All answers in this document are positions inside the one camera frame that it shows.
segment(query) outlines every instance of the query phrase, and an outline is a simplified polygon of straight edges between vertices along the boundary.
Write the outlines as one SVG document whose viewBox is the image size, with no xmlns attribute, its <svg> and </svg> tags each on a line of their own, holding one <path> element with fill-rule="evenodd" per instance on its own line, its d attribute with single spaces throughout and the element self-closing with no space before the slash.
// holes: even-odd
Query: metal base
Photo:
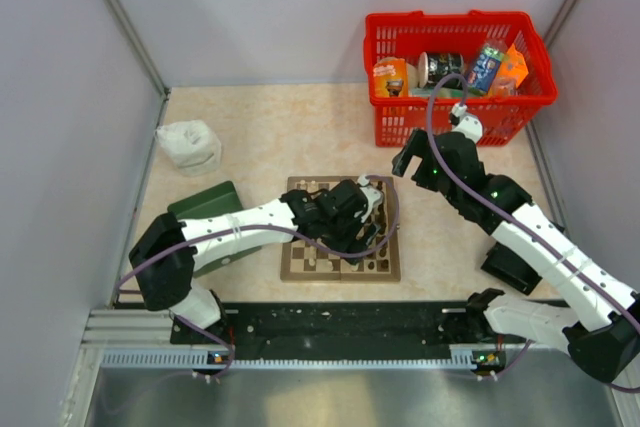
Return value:
<svg viewBox="0 0 640 427">
<path fill-rule="evenodd" d="M 566 356 L 532 351 L 499 382 L 400 370 L 238 370 L 218 385 L 166 370 L 103 369 L 87 427 L 619 427 L 609 389 Z"/>
</svg>

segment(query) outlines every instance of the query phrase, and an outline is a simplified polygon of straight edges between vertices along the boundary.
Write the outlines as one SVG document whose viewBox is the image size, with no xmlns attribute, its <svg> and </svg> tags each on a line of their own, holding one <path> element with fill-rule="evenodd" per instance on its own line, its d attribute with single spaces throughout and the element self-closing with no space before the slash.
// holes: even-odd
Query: orange box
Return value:
<svg viewBox="0 0 640 427">
<path fill-rule="evenodd" d="M 373 81 L 378 97 L 406 97 L 407 62 L 404 59 L 382 59 L 373 67 Z"/>
<path fill-rule="evenodd" d="M 527 69 L 524 56 L 516 50 L 515 45 L 511 45 L 505 54 L 502 64 L 500 64 L 496 79 L 499 77 L 514 79 L 517 89 L 527 75 L 529 75 L 529 69 Z"/>
</svg>

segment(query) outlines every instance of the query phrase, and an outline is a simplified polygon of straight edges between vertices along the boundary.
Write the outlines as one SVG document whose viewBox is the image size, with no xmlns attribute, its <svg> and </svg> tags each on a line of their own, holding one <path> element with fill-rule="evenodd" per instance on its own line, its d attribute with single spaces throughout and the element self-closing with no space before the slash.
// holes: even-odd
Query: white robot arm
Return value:
<svg viewBox="0 0 640 427">
<path fill-rule="evenodd" d="M 412 133 L 393 160 L 393 173 L 404 175 L 413 156 L 422 158 L 412 179 L 421 187 L 441 192 L 465 219 L 477 223 L 499 244 L 520 257 L 569 305 L 569 308 L 552 307 L 488 289 L 469 299 L 467 312 L 483 315 L 495 333 L 514 334 L 554 347 L 570 355 L 589 375 L 603 382 L 613 381 L 640 351 L 638 334 L 620 312 L 577 273 L 572 273 L 563 261 L 568 259 L 636 318 L 640 314 L 637 293 L 607 274 L 565 237 L 513 180 L 485 174 L 475 147 L 482 137 L 482 125 L 466 110 L 464 106 L 455 106 L 450 117 L 454 124 L 452 132 L 435 136 L 440 154 L 467 185 L 562 253 L 561 260 L 521 228 L 483 207 L 440 172 L 425 131 Z"/>
</svg>

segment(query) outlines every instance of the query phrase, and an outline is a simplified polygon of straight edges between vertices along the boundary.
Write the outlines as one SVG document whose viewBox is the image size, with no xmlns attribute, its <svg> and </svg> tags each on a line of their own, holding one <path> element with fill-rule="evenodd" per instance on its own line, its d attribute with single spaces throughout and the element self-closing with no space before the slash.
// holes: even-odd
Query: cable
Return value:
<svg viewBox="0 0 640 427">
<path fill-rule="evenodd" d="M 449 82 L 450 80 L 453 80 L 453 79 L 460 80 L 460 82 L 462 83 L 462 97 L 461 97 L 461 99 L 459 101 L 459 104 L 460 105 L 465 105 L 465 101 L 467 99 L 467 94 L 468 94 L 467 80 L 462 75 L 457 74 L 457 73 L 451 73 L 451 74 L 445 75 L 442 79 L 440 79 L 440 82 L 438 82 L 436 84 L 436 86 L 433 89 L 433 92 L 429 96 L 429 103 L 427 104 L 427 137 L 429 139 L 429 146 L 431 147 L 433 155 L 436 158 L 436 160 L 438 161 L 438 164 L 440 164 L 440 167 L 442 167 L 442 170 L 465 193 L 469 194 L 469 196 L 471 196 L 473 199 L 475 199 L 476 201 L 480 202 L 483 206 L 487 207 L 489 210 L 491 210 L 492 212 L 496 213 L 497 215 L 502 217 L 507 222 L 515 225 L 520 230 L 522 230 L 524 233 L 526 233 L 527 235 L 531 236 L 532 239 L 534 239 L 536 242 L 538 242 L 540 245 L 542 245 L 551 255 L 553 255 L 556 259 L 561 260 L 562 264 L 567 269 L 569 269 L 569 271 L 572 274 L 575 274 L 582 282 L 584 282 L 594 292 L 596 292 L 600 297 L 602 297 L 602 299 L 604 299 L 612 308 L 617 310 L 620 313 L 620 315 L 622 315 L 627 321 L 629 321 L 629 323 L 633 326 L 633 328 L 636 329 L 638 334 L 640 334 L 640 323 L 616 299 L 611 297 L 597 283 L 595 283 L 589 277 L 587 277 L 582 272 L 580 272 L 579 269 L 575 265 L 573 265 L 569 260 L 567 260 L 566 258 L 563 258 L 563 255 L 560 252 L 558 252 L 551 244 L 549 244 L 549 242 L 547 242 L 543 237 L 538 235 L 535 231 L 531 230 L 529 227 L 527 227 L 525 224 L 520 222 L 518 219 L 516 219 L 514 216 L 512 216 L 508 212 L 505 212 L 504 210 L 502 210 L 498 206 L 496 206 L 493 203 L 491 203 L 489 200 L 487 200 L 484 197 L 482 197 L 475 190 L 473 190 L 471 187 L 469 187 L 467 184 L 465 184 L 449 168 L 449 166 L 445 162 L 444 158 L 442 157 L 442 154 L 440 154 L 440 152 L 438 150 L 438 146 L 436 145 L 435 136 L 433 134 L 433 107 L 435 105 L 435 100 L 436 100 L 436 97 L 438 95 L 438 92 L 440 91 L 442 86 L 444 84 L 446 84 L 447 82 Z M 522 351 L 517 355 L 517 357 L 514 359 L 514 361 L 512 362 L 511 365 L 516 364 L 516 362 L 519 362 L 520 357 L 527 350 L 528 350 L 528 347 L 526 347 L 525 349 L 522 349 Z M 510 369 L 507 368 L 507 369 L 503 370 L 501 373 L 504 373 L 507 370 L 510 370 Z M 625 393 L 628 393 L 628 394 L 640 393 L 640 387 L 629 388 L 629 387 L 622 387 L 622 386 L 615 385 L 615 384 L 609 384 L 609 386 L 614 390 L 618 390 L 620 392 L 625 392 Z"/>
<path fill-rule="evenodd" d="M 365 250 L 363 252 L 358 252 L 358 253 L 355 253 L 355 254 L 349 254 L 349 253 L 346 253 L 346 252 L 337 252 L 337 251 L 335 251 L 333 249 L 330 249 L 330 248 L 328 248 L 328 247 L 316 242 L 315 240 L 307 237 L 306 235 L 301 234 L 300 232 L 297 232 L 297 231 L 292 230 L 292 229 L 287 229 L 286 227 L 280 227 L 278 225 L 265 225 L 265 224 L 241 225 L 241 226 L 239 226 L 239 230 L 242 231 L 242 232 L 247 232 L 247 231 L 250 231 L 250 230 L 273 230 L 275 232 L 282 232 L 284 234 L 293 235 L 294 237 L 297 237 L 298 239 L 304 240 L 306 243 L 308 243 L 309 245 L 312 245 L 313 247 L 315 247 L 318 250 L 321 250 L 321 251 L 326 252 L 328 254 L 337 255 L 338 257 L 342 257 L 343 259 L 357 259 L 357 258 L 360 258 L 360 257 L 366 257 L 367 255 L 374 254 L 378 250 L 380 250 L 387 242 L 389 242 L 389 239 L 391 238 L 391 236 L 394 234 L 394 232 L 398 228 L 398 220 L 400 218 L 400 201 L 398 199 L 398 192 L 396 192 L 396 189 L 393 187 L 393 182 L 391 182 L 389 179 L 387 179 L 385 177 L 378 176 L 378 175 L 369 175 L 369 176 L 367 176 L 367 179 L 384 182 L 387 185 L 388 190 L 391 192 L 391 196 L 393 197 L 393 204 L 396 207 L 396 212 L 395 212 L 395 215 L 393 216 L 393 222 L 391 223 L 391 227 L 389 228 L 389 232 L 387 232 L 387 234 L 384 236 L 384 238 L 380 241 L 380 243 L 378 245 L 376 245 L 375 247 L 372 247 L 371 249 Z M 120 289 L 120 287 L 122 287 L 125 284 L 125 282 L 129 281 L 134 276 L 138 275 L 140 272 L 142 272 L 144 269 L 146 269 L 150 265 L 155 264 L 159 260 L 164 259 L 165 257 L 167 257 L 168 255 L 176 252 L 177 250 L 184 249 L 185 247 L 190 247 L 190 246 L 192 246 L 194 244 L 198 244 L 198 243 L 204 242 L 206 240 L 215 239 L 216 237 L 222 237 L 222 236 L 225 236 L 225 235 L 230 235 L 233 232 L 234 232 L 234 229 L 221 230 L 219 232 L 214 232 L 212 234 L 202 235 L 200 237 L 195 237 L 193 239 L 189 239 L 189 240 L 185 240 L 184 242 L 180 242 L 179 244 L 172 245 L 168 249 L 163 250 L 162 252 L 160 252 L 160 253 L 154 255 L 153 257 L 145 260 L 139 266 L 137 266 L 135 269 L 133 269 L 131 272 L 123 275 L 122 278 L 120 279 L 120 281 L 116 284 L 116 289 Z"/>
</svg>

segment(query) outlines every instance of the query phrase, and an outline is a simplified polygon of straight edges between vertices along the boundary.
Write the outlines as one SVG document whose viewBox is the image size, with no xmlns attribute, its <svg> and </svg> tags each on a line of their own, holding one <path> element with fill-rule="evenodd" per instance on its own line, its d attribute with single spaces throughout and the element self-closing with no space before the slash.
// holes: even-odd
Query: plastic bag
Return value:
<svg viewBox="0 0 640 427">
<path fill-rule="evenodd" d="M 156 130 L 156 138 L 184 175 L 201 175 L 220 167 L 220 139 L 201 120 L 163 125 Z"/>
</svg>

